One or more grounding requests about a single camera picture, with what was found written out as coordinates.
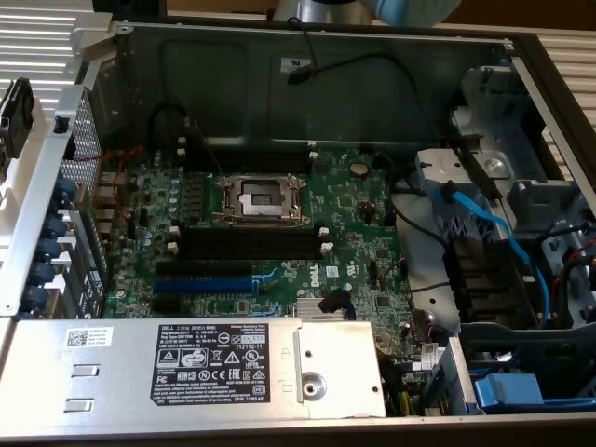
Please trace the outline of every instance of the green circuit board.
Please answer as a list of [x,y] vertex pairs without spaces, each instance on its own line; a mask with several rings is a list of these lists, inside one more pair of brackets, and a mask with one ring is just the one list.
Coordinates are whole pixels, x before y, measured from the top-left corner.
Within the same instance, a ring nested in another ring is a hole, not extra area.
[[[330,229],[333,249],[329,254],[316,261],[252,262],[253,275],[275,271],[258,295],[185,295],[181,316],[249,317],[269,313],[277,317],[293,317],[298,316],[299,298],[318,302],[330,291],[346,288],[351,290],[358,320],[372,323],[379,347],[387,352],[413,352],[415,338],[400,340],[399,337],[400,324],[411,322],[412,317],[410,295],[403,292],[405,278],[393,268],[384,290],[369,279],[371,261],[376,262],[379,269],[384,269],[402,257],[395,226],[383,225],[385,173],[370,169],[369,175],[359,178],[350,170],[353,163],[369,167],[371,161],[370,155],[360,154],[357,149],[318,149],[317,168],[310,175],[297,175],[307,183],[302,193],[303,214],[310,217],[311,226],[323,220]],[[135,176],[139,185],[139,191],[131,196],[129,205],[135,209],[137,218],[141,207],[146,207],[149,224],[144,228],[137,226],[135,240],[126,238],[124,222],[115,226],[114,243],[109,252],[111,282],[104,316],[171,317],[151,310],[156,263],[174,258],[166,250],[171,219],[175,214],[187,226],[221,227],[212,214],[221,210],[222,188],[217,185],[220,176],[172,168],[160,154],[156,155],[152,167],[141,165],[130,169],[128,175]],[[192,203],[192,191],[198,184],[203,196],[200,207]],[[371,224],[366,224],[358,213],[360,202],[369,202],[376,208]],[[198,213],[200,219],[192,220],[191,216],[196,218]]]

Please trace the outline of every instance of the black ram slot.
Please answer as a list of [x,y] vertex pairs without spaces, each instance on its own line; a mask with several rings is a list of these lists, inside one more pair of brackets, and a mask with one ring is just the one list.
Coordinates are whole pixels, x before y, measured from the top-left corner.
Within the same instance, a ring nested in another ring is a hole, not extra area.
[[167,261],[157,263],[156,273],[168,277],[243,277],[252,275],[252,266],[250,263],[234,261],[217,264],[202,261]]
[[[259,172],[293,174],[308,173],[308,151],[249,151],[213,148],[213,153],[223,172]],[[189,155],[186,165],[189,170],[217,172],[207,151]]]
[[184,229],[179,257],[190,259],[319,259],[320,243],[311,229]]

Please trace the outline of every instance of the white label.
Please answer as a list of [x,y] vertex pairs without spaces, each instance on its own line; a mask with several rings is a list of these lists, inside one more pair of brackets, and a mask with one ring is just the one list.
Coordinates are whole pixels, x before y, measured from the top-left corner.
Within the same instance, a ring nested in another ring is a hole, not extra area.
[[439,363],[439,344],[438,343],[429,343],[427,345],[422,345],[422,355],[420,360],[422,360],[422,369],[425,371],[432,370],[434,366]]
[[318,265],[313,265],[310,267],[310,287],[320,287]]
[[297,68],[305,67],[306,65],[310,65],[310,59],[283,58],[281,60],[281,68],[279,69],[279,72],[291,73]]
[[334,265],[327,266],[327,278],[338,278],[339,277],[339,268]]
[[114,328],[76,328],[66,331],[66,347],[106,347],[112,345]]
[[240,340],[243,345],[263,344],[265,343],[264,335],[241,335]]

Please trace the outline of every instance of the black cable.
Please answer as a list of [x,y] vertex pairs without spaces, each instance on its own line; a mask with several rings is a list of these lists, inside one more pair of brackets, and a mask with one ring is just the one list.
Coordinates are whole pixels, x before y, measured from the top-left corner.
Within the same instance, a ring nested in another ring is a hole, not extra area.
[[396,166],[395,166],[395,163],[393,162],[393,160],[391,159],[391,157],[389,157],[389,156],[385,157],[385,156],[384,156],[384,159],[387,161],[387,163],[389,164],[389,167],[391,168],[391,171],[389,172],[389,179],[386,183],[387,200],[389,202],[389,205],[391,206],[391,209],[393,211],[395,211],[395,213],[398,215],[398,217],[400,219],[402,219],[405,223],[407,223],[412,228],[418,230],[420,233],[423,233],[423,234],[427,235],[428,237],[436,240],[437,242],[439,242],[442,245],[442,247],[445,249],[445,251],[447,251],[449,249],[449,242],[447,242],[441,236],[433,233],[432,231],[427,230],[424,226],[419,225],[418,223],[408,219],[408,217],[406,215],[404,215],[403,212],[401,212],[401,210],[398,208],[398,206],[395,204],[395,202],[391,198],[391,185],[394,182],[393,179],[395,178]]
[[211,146],[207,142],[205,135],[203,135],[203,131],[200,129],[200,127],[198,126],[197,123],[195,123],[194,128],[198,132],[198,135],[201,138],[201,141],[203,142],[203,147],[205,149],[207,149],[207,152],[209,153],[211,162],[213,163],[213,165],[215,165],[215,168],[219,171],[219,173],[222,175],[222,177],[225,177],[224,170],[222,169],[222,165],[220,165],[220,162],[217,161],[217,158],[215,157],[215,153],[213,152],[213,149],[211,149]]
[[570,226],[569,228],[563,228],[562,230],[558,230],[558,231],[552,231],[552,232],[547,231],[543,235],[536,238],[536,243],[538,245],[541,245],[545,240],[550,239],[551,237],[565,236],[565,235],[570,235],[572,233],[576,233],[578,231],[588,231],[588,230],[589,230],[589,223],[584,222],[581,225]]
[[147,149],[151,152],[156,149],[154,142],[154,132],[156,129],[157,117],[159,114],[167,110],[174,110],[178,112],[184,120],[188,120],[188,112],[186,112],[186,108],[182,104],[168,101],[159,102],[151,111],[151,114],[149,115],[149,121],[147,122]]
[[385,152],[377,152],[374,155],[373,158],[377,158],[379,156],[381,158],[383,158],[387,163],[389,163],[392,166],[393,171],[394,172],[397,172],[398,175],[400,176],[398,179],[394,179],[393,180],[393,183],[396,180],[403,179],[406,182],[406,184],[408,185],[408,187],[410,188],[409,194],[414,194],[415,196],[420,196],[420,197],[426,197],[427,196],[427,193],[425,193],[421,189],[415,188],[413,186],[412,182],[410,181],[410,179],[408,178],[408,176],[406,175],[406,173],[403,171],[403,169],[398,168],[398,166],[393,162],[393,160],[391,159],[390,156],[388,156]]
[[308,49],[310,50],[310,57],[312,59],[312,68],[314,68],[315,70],[318,70],[317,54],[315,53],[315,47],[313,47],[313,43],[310,40],[310,35],[308,34],[308,31],[305,28],[305,24],[295,16],[290,17],[288,19],[288,23],[298,23],[298,26],[300,26],[302,33],[305,35],[305,41],[306,41],[306,44],[308,45]]
[[434,284],[432,286],[427,286],[427,287],[421,287],[420,289],[409,289],[408,292],[409,293],[421,293],[423,291],[432,291],[434,289],[438,289],[440,287],[447,287],[447,286],[451,286],[451,284],[449,282],[440,282],[439,284]]
[[576,267],[585,267],[591,265],[594,262],[593,256],[578,256],[571,260],[562,269],[562,273],[559,279],[559,302],[557,308],[557,327],[559,329],[565,329],[567,312],[569,310],[569,295],[567,293],[567,286],[569,282],[569,276]]
[[[309,46],[310,46],[311,44],[310,44],[310,38],[308,36],[308,32],[304,28],[303,28],[303,31],[305,33],[307,42],[309,43]],[[422,115],[425,117],[425,120],[427,121],[427,125],[432,129],[435,136],[440,138],[441,133],[440,133],[439,129],[437,128],[435,122],[433,121],[431,115],[427,112],[427,109],[424,106],[424,102],[422,101],[422,97],[420,95],[420,90],[418,89],[418,86],[416,85],[416,81],[415,81],[412,73],[410,72],[408,67],[405,66],[405,64],[403,64],[398,58],[396,58],[391,53],[377,51],[377,52],[373,52],[373,53],[361,54],[354,58],[349,58],[349,59],[346,59],[343,61],[329,63],[327,65],[315,64],[315,66],[300,67],[299,69],[294,70],[290,74],[290,77],[288,78],[288,84],[291,84],[291,85],[302,84],[303,82],[309,80],[310,78],[318,76],[322,72],[328,72],[330,70],[334,70],[334,69],[340,68],[340,67],[345,67],[347,65],[351,65],[353,63],[360,62],[360,61],[365,61],[367,59],[385,59],[386,61],[390,61],[406,76],[406,79],[408,80],[408,83],[410,84],[410,87],[412,89],[414,97],[416,98],[416,102],[418,103],[418,108],[420,109],[420,112],[422,112]]]

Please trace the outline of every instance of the warning symbol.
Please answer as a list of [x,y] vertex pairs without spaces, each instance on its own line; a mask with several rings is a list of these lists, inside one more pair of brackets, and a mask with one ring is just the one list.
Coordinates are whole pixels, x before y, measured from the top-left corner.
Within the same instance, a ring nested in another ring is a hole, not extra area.
[[225,359],[224,363],[240,363],[240,360],[238,359],[236,353],[232,351],[230,352],[230,355],[227,356],[227,359]]
[[184,368],[206,368],[209,364],[209,350],[206,348],[183,349]]
[[175,368],[179,361],[179,349],[159,349],[157,352],[157,368]]

